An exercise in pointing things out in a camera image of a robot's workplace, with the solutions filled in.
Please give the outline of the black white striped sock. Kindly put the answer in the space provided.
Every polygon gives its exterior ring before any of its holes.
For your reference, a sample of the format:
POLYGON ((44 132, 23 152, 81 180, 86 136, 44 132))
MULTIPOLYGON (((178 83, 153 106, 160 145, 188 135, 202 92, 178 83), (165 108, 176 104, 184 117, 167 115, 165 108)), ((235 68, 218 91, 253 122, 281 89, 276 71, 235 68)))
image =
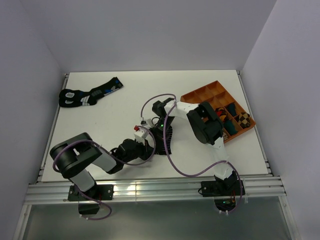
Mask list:
POLYGON ((167 152, 169 155, 172 154, 171 151, 171 142, 172 142, 172 136, 173 136, 173 128, 170 126, 170 138, 166 139, 163 136, 163 140, 156 140, 156 150, 155 153, 157 155, 166 155, 165 147, 167 148, 167 152))

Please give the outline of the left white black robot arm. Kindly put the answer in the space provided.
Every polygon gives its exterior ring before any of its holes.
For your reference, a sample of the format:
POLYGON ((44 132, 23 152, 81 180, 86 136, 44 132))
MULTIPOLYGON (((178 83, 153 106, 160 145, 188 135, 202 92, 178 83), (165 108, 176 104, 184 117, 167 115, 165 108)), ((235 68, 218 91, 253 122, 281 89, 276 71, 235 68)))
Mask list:
POLYGON ((49 152, 53 159, 53 170, 73 183, 74 192, 86 200, 97 199, 102 195, 95 179, 86 170, 89 165, 93 164, 112 175, 121 171, 125 165, 134 166, 132 161, 136 159, 145 163, 154 153, 155 149, 147 140, 129 138, 111 151, 104 151, 86 132, 57 144, 49 152))

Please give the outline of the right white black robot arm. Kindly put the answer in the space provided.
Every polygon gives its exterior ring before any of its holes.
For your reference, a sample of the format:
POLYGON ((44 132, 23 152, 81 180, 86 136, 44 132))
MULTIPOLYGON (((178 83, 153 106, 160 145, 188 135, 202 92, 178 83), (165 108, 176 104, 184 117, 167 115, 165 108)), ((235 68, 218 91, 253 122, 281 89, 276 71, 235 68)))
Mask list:
POLYGON ((159 118, 151 128, 156 140, 156 154, 170 157, 173 135, 171 123, 174 118, 187 120, 196 139, 210 146, 213 164, 200 173, 186 174, 174 167, 178 173, 190 178, 197 177, 213 168, 215 182, 212 187, 207 187, 207 192, 202 192, 202 195, 224 196, 245 193, 238 171, 228 161, 223 138, 223 123, 208 102, 186 103, 170 97, 165 101, 156 101, 152 105, 152 111, 159 118))

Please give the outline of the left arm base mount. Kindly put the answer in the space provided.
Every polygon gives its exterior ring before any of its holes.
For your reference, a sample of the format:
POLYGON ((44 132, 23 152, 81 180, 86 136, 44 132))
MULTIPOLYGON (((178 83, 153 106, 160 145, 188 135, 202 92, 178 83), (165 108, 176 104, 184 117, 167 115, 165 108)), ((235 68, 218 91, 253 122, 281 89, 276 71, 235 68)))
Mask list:
MULTIPOLYGON (((112 184, 96 184, 83 194, 94 200, 110 201, 113 199, 114 186, 112 184)), ((89 198, 81 195, 79 189, 74 185, 70 186, 67 200, 69 202, 89 201, 89 198)))

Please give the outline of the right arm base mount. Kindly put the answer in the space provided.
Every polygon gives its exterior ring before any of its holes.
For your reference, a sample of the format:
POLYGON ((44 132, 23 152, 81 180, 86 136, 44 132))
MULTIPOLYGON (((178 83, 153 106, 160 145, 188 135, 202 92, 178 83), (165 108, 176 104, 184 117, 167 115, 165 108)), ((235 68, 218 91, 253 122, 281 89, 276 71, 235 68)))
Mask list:
POLYGON ((239 181, 232 183, 231 185, 226 185, 218 181, 202 181, 200 183, 200 188, 198 193, 203 197, 231 197, 244 195, 244 187, 241 189, 239 181))

